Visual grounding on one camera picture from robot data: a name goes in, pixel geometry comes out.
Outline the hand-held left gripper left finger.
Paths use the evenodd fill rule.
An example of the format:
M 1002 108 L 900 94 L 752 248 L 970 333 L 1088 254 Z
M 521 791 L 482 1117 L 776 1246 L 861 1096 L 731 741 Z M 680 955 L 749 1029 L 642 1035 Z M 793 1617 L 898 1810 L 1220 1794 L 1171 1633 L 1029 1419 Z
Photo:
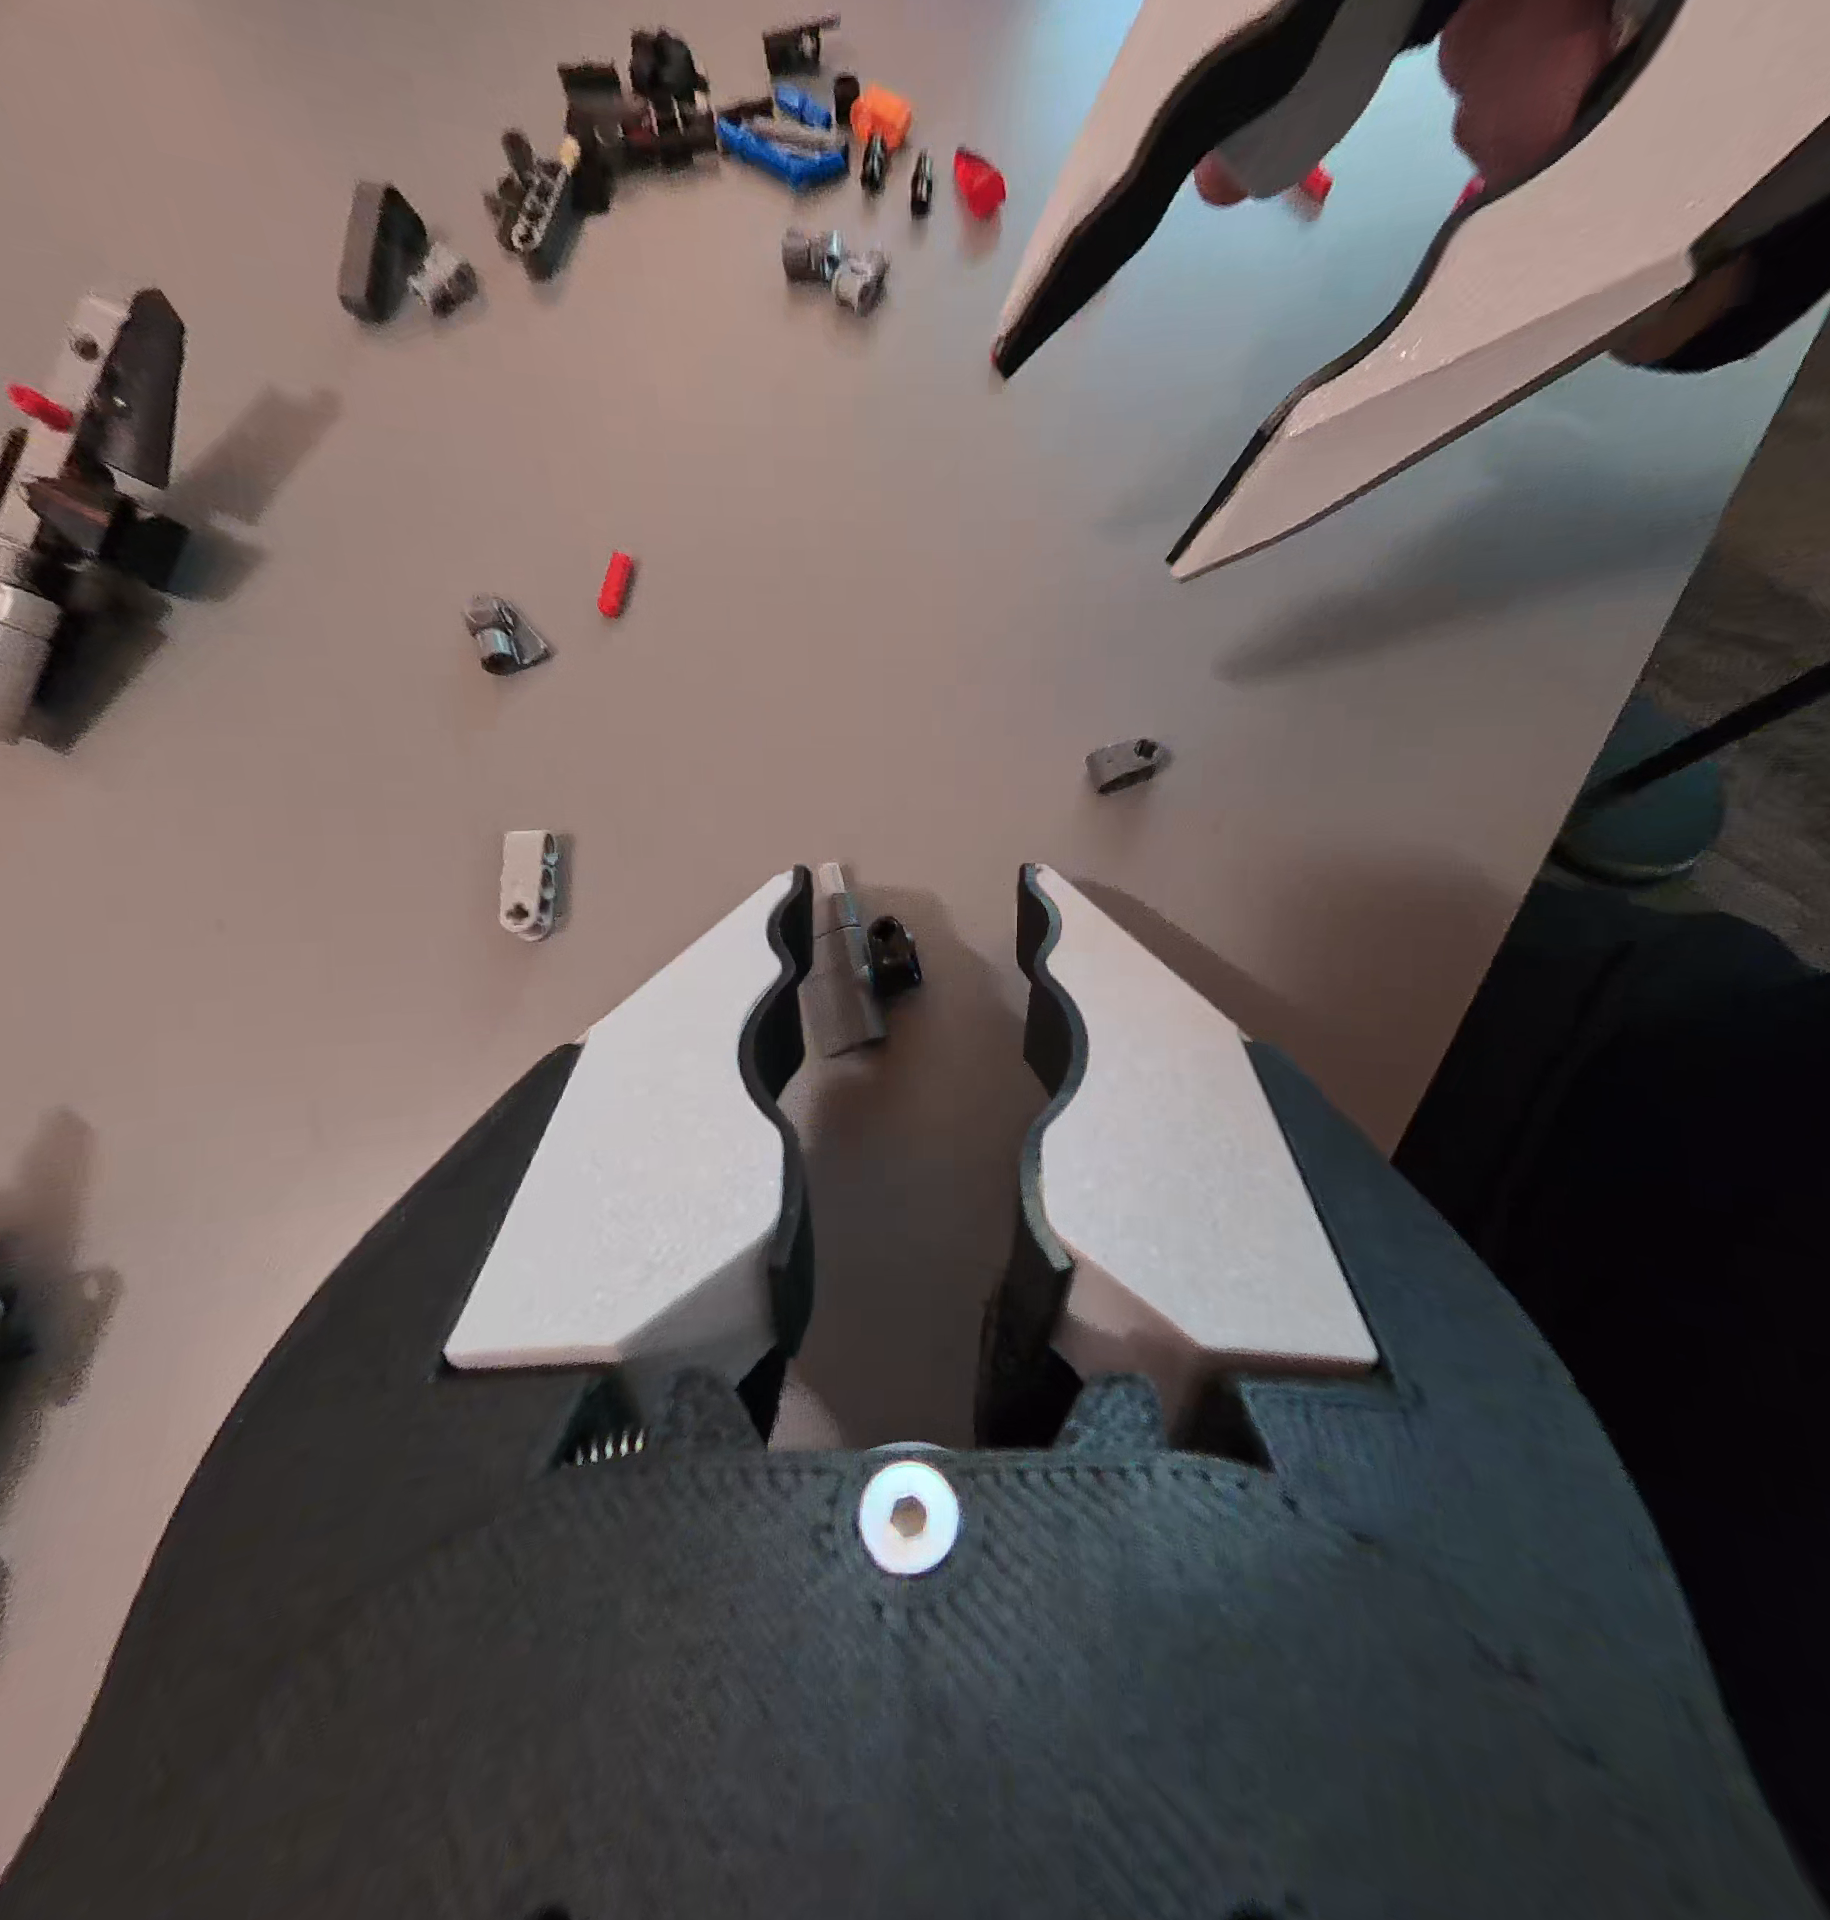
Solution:
M 594 1021 L 446 1341 L 457 1373 L 714 1373 L 764 1440 L 814 1316 L 803 1064 L 814 875 L 764 880 Z

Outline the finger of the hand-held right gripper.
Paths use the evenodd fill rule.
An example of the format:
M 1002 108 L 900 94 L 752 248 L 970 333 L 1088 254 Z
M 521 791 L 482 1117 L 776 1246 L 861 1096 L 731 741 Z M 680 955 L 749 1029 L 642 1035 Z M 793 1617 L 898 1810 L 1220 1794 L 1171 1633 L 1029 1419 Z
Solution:
M 1191 168 L 1311 73 L 1342 2 L 1143 2 L 992 336 L 1014 377 L 1149 243 Z
M 1830 2 L 1630 2 L 1567 140 L 1431 240 L 1397 309 L 1257 430 L 1168 565 L 1200 579 L 1455 446 L 1684 292 L 1830 120 Z

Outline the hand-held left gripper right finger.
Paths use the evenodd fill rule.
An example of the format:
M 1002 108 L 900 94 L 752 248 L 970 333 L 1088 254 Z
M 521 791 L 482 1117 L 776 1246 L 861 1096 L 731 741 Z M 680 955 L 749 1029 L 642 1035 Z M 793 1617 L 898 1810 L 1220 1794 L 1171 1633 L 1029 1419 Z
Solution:
M 1099 1374 L 1153 1385 L 1175 1440 L 1239 1379 L 1370 1379 L 1378 1344 L 1243 1027 L 1052 864 L 1018 875 L 1014 955 L 1043 1109 L 979 1440 L 1052 1440 Z

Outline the grey axle connector lego assembly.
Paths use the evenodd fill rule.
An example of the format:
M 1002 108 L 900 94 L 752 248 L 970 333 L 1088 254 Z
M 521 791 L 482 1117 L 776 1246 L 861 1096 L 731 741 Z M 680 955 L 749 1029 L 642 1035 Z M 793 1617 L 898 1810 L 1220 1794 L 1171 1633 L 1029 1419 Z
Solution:
M 803 1021 L 826 1057 L 886 1038 L 886 1009 L 924 982 L 918 939 L 898 915 L 870 915 L 840 860 L 814 871 L 814 968 Z

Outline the light grey lego beam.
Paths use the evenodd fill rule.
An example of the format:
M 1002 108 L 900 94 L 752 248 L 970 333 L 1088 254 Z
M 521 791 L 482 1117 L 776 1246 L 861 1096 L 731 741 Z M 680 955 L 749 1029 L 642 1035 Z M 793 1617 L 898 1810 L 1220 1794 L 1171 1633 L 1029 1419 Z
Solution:
M 514 828 L 502 838 L 498 925 L 541 943 L 558 925 L 565 850 L 547 828 Z

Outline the pile of small lego pieces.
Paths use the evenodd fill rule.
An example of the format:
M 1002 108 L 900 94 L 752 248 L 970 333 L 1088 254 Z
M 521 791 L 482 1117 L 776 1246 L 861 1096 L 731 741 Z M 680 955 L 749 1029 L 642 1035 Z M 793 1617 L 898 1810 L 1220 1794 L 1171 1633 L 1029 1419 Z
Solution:
M 502 177 L 486 192 L 498 253 L 530 282 L 547 282 L 579 231 L 611 212 L 628 179 L 720 160 L 793 200 L 832 192 L 840 179 L 881 192 L 913 130 L 900 152 L 852 138 L 849 105 L 861 85 L 877 80 L 826 71 L 827 40 L 840 30 L 839 13 L 776 21 L 760 30 L 758 62 L 729 67 L 724 85 L 676 27 L 634 27 L 627 62 L 565 62 L 554 142 L 534 142 L 517 126 L 502 133 Z

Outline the black grey lego wing assembly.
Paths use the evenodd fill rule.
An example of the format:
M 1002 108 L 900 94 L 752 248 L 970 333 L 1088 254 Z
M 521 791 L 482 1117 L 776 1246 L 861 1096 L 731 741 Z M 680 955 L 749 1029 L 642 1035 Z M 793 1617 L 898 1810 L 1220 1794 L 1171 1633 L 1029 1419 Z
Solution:
M 186 525 L 163 511 L 184 320 L 160 290 L 87 292 L 0 439 L 0 744 L 46 724 L 138 612 L 164 608 Z

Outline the person's right hand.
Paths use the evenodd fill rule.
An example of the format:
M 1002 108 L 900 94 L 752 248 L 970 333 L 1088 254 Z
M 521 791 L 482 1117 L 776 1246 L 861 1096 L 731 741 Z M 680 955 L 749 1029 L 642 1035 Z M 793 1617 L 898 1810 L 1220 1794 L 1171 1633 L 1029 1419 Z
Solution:
M 1456 149 L 1486 186 L 1528 177 L 1619 50 L 1617 2 L 1460 2 L 1438 33 Z

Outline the grey-blue round floor base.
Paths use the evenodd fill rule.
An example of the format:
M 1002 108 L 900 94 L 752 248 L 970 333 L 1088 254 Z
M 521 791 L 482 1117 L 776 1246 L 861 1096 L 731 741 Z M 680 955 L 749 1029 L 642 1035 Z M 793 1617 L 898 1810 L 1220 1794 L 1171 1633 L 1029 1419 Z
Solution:
M 1691 738 L 1647 695 L 1630 695 L 1619 712 L 1585 791 Z M 1700 760 L 1612 801 L 1576 801 L 1550 847 L 1550 860 L 1585 880 L 1650 885 L 1680 877 L 1714 850 L 1726 828 L 1726 771 Z

